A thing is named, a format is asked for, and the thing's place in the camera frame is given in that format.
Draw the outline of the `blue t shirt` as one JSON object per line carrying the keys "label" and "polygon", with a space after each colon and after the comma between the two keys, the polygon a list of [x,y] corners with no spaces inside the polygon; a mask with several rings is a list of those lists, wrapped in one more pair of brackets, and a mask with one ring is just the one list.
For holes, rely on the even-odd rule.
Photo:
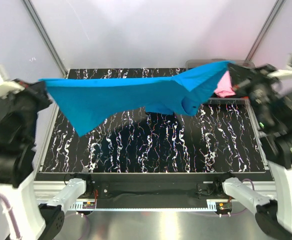
{"label": "blue t shirt", "polygon": [[83,136],[113,114],[147,112],[195,116],[213,95],[229,61],[201,65],[174,76],[143,78],[43,78],[47,92]]}

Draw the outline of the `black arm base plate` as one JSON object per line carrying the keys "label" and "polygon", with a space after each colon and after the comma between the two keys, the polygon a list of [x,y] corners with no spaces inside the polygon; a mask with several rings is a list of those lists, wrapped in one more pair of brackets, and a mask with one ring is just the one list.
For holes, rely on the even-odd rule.
{"label": "black arm base plate", "polygon": [[183,196],[208,197],[222,194],[222,181],[236,175],[225,173],[66,173],[63,180],[88,179],[88,193],[99,199],[119,197]]}

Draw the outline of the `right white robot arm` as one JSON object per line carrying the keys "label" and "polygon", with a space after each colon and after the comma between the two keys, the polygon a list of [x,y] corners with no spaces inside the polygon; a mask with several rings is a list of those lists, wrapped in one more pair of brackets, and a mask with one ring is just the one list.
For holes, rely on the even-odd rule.
{"label": "right white robot arm", "polygon": [[292,59],[286,69],[269,64],[248,68],[229,63],[228,71],[233,91],[248,97],[263,132],[260,143],[274,180],[276,198],[261,195],[231,173],[213,185],[214,195],[240,202],[269,237],[292,240],[292,90],[279,95],[272,87],[292,79]]}

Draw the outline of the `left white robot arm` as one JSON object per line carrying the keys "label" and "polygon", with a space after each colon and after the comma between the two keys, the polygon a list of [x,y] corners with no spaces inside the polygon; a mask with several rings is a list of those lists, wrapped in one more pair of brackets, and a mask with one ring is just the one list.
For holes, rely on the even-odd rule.
{"label": "left white robot arm", "polygon": [[43,81],[19,79],[0,85],[0,200],[11,240],[53,240],[61,231],[65,213],[78,197],[94,193],[91,176],[71,175],[63,189],[46,203],[38,203],[33,159],[39,111],[50,100]]}

